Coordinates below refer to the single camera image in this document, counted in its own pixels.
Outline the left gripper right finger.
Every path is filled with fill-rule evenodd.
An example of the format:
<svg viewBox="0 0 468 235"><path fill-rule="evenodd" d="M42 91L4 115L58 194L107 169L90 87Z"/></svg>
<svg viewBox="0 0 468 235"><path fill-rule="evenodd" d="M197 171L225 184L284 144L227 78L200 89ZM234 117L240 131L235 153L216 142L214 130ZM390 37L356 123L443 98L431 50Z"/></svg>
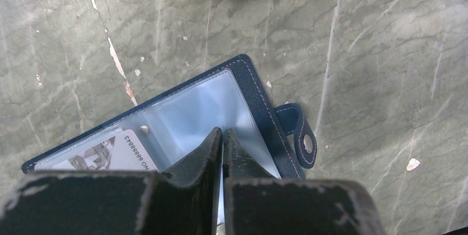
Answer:
<svg viewBox="0 0 468 235"><path fill-rule="evenodd" d="M380 214L359 183L278 179L242 146L233 129L224 141L227 234L384 234Z"/></svg>

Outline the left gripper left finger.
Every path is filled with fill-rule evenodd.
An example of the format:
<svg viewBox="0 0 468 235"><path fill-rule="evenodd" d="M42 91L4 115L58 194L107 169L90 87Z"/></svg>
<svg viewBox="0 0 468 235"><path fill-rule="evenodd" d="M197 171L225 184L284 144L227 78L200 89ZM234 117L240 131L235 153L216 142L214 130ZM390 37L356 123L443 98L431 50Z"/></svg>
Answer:
<svg viewBox="0 0 468 235"><path fill-rule="evenodd" d="M1 207L2 234L215 234L222 131L164 172L42 170Z"/></svg>

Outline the blue card holder wallet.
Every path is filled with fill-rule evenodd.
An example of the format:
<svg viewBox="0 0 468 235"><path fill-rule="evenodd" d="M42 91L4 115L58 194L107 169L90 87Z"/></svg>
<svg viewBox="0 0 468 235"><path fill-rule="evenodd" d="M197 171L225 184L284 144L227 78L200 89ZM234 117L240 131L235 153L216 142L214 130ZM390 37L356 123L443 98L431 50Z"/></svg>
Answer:
<svg viewBox="0 0 468 235"><path fill-rule="evenodd" d="M25 176L52 169L52 162L68 158L102 140L133 130L157 166L164 172L196 149L218 127L222 155L217 223L225 223L224 141L233 129L246 151L273 177L304 179L313 167L317 143L299 104L273 107L247 55L238 55L109 121L26 162Z"/></svg>

